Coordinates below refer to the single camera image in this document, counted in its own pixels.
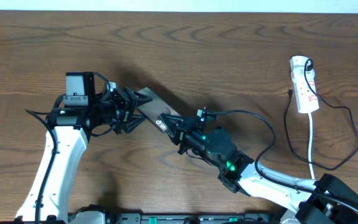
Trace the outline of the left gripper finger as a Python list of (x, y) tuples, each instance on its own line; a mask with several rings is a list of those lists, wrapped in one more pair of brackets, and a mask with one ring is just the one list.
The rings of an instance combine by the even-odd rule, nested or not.
[(150, 96), (135, 91), (127, 86), (124, 87), (124, 91), (128, 94), (130, 104), (133, 108), (137, 108), (152, 101), (152, 98)]
[(142, 115), (133, 115), (124, 125), (124, 132), (126, 134), (135, 130), (138, 125), (142, 124), (146, 120)]

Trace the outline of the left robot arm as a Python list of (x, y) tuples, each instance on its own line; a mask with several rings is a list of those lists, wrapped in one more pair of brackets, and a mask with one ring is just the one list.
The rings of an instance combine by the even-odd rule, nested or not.
[(65, 106), (55, 105), (41, 120), (47, 129), (44, 154), (13, 223), (112, 223), (114, 217), (95, 205), (70, 216), (68, 206), (76, 171), (95, 135), (94, 128), (108, 125), (108, 133), (130, 133), (144, 121), (134, 110), (152, 99), (130, 88), (108, 88), (95, 99), (77, 93), (62, 99)]

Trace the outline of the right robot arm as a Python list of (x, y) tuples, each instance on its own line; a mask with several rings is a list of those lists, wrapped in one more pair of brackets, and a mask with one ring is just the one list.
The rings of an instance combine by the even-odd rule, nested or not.
[(218, 169), (218, 180), (232, 193), (259, 197), (295, 214), (299, 223), (358, 223), (358, 194), (341, 179), (324, 174), (302, 179), (265, 167), (243, 153), (222, 127), (205, 132), (216, 113), (200, 111), (195, 117), (162, 113), (159, 118), (179, 154), (192, 151)]

